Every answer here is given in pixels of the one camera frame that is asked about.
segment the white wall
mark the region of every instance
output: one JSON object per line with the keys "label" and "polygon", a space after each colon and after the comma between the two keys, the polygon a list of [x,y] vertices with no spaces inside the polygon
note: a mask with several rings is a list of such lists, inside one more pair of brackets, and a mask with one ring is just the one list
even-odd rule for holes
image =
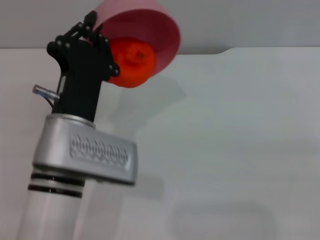
{"label": "white wall", "polygon": [[[97,128],[135,139],[135,188],[89,182],[75,240],[317,240],[319,48],[184,55],[135,89],[104,83]],[[13,240],[59,69],[0,50],[0,239]]]}
{"label": "white wall", "polygon": [[[102,0],[2,0],[0,48],[44,48]],[[318,0],[158,0],[176,18],[183,54],[320,45]]]}

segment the cable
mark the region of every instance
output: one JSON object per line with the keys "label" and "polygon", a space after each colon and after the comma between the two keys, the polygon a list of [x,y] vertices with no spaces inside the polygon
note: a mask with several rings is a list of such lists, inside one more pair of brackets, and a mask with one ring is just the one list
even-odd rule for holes
{"label": "cable", "polygon": [[54,104],[49,100],[49,98],[45,96],[43,98],[50,104],[51,108],[54,108]]}

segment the robotic arm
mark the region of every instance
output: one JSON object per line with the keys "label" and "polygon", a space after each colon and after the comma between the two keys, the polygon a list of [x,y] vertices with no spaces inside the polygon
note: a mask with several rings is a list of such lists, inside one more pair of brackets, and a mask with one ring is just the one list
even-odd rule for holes
{"label": "robotic arm", "polygon": [[33,172],[17,240],[72,240],[87,179],[134,185],[138,153],[134,142],[95,129],[102,81],[120,74],[109,40],[93,30],[90,12],[47,45],[59,63],[57,91],[35,85],[52,106],[33,158]]}

